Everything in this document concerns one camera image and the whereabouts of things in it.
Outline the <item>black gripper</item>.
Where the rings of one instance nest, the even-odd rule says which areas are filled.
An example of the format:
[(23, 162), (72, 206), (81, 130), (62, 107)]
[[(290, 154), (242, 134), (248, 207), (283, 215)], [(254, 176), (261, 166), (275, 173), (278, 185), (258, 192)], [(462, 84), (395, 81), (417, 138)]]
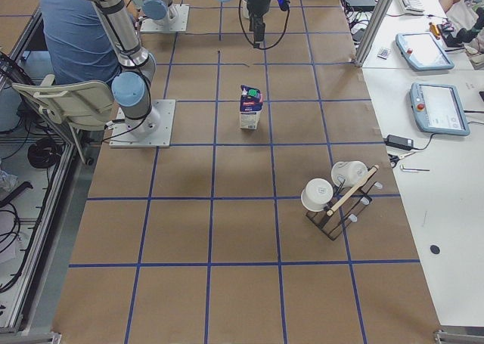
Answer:
[(254, 45), (264, 41), (265, 23), (263, 17), (269, 10), (270, 2), (271, 0), (247, 0), (247, 10), (249, 12)]

